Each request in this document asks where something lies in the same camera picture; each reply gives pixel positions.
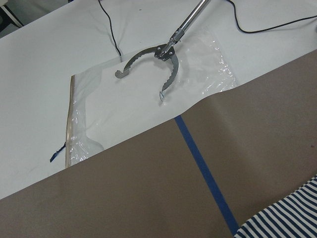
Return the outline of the blue tape line lengthwise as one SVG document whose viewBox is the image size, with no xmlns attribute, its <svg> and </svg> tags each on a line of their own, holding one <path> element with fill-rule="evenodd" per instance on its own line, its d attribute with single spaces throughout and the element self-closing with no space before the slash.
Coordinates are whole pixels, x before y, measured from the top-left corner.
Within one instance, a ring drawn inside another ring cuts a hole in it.
<svg viewBox="0 0 317 238">
<path fill-rule="evenodd" d="M 232 234 L 232 236 L 234 236 L 237 232 L 237 230 L 239 229 L 238 223 L 231 211 L 231 209 L 229 208 L 222 192 L 220 191 L 213 175 L 211 174 L 210 169 L 208 168 L 203 156 L 201 155 L 185 121 L 183 120 L 182 116 L 176 116 L 174 118 L 186 144 L 187 147 L 189 148 L 204 180 L 205 183 L 207 184 L 221 214 L 222 217 L 225 220 L 225 223 L 227 224 L 230 233 Z"/>
</svg>

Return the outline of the navy white striped polo shirt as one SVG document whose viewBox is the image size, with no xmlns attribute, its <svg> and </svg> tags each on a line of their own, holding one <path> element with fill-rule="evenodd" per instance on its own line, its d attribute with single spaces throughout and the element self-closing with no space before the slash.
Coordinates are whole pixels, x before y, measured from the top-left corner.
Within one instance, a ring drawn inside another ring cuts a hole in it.
<svg viewBox="0 0 317 238">
<path fill-rule="evenodd" d="M 317 177 L 248 219 L 236 238 L 315 238 Z"/>
</svg>

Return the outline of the metal reacher grabber tool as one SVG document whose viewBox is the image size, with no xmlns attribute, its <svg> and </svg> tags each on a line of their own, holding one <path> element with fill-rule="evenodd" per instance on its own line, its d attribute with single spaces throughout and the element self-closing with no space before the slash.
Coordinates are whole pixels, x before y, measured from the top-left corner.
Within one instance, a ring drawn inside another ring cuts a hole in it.
<svg viewBox="0 0 317 238">
<path fill-rule="evenodd" d="M 194 7 L 191 13 L 185 18 L 185 20 L 180 24 L 180 26 L 176 29 L 176 31 L 172 34 L 166 44 L 158 45 L 156 47 L 150 47 L 144 49 L 136 55 L 134 55 L 125 65 L 123 71 L 117 70 L 115 72 L 115 77 L 118 79 L 122 79 L 126 77 L 129 72 L 132 64 L 141 56 L 154 53 L 154 57 L 161 61 L 171 60 L 172 63 L 172 71 L 168 80 L 163 84 L 162 89 L 159 92 L 159 98 L 161 101 L 164 99 L 164 91 L 168 89 L 168 87 L 174 82 L 178 69 L 179 69 L 179 61 L 178 57 L 174 50 L 174 45 L 176 45 L 180 39 L 184 36 L 185 32 L 192 25 L 192 23 L 197 19 L 200 13 L 206 8 L 206 6 L 210 3 L 210 0 L 201 0 Z"/>
</svg>

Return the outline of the brown paper table cover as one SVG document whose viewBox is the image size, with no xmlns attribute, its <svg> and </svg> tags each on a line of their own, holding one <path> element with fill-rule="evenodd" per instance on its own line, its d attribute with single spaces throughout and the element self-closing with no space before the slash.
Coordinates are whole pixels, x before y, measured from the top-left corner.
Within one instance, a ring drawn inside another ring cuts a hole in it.
<svg viewBox="0 0 317 238">
<path fill-rule="evenodd" d="M 317 54 L 181 116 L 241 226 L 317 173 Z M 2 199 L 0 235 L 233 237 L 174 119 Z"/>
</svg>

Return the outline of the clear plastic bag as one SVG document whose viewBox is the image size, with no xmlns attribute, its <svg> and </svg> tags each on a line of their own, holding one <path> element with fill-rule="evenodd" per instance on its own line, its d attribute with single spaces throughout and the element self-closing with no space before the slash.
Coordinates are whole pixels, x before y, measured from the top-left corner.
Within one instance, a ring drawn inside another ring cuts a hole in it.
<svg viewBox="0 0 317 238">
<path fill-rule="evenodd" d="M 70 167 L 170 120 L 212 94 L 237 87 L 212 31 L 189 31 L 175 47 L 179 69 L 174 82 L 170 61 L 153 54 L 137 59 L 119 79 L 123 62 L 112 59 L 71 77 L 65 165 Z"/>
</svg>

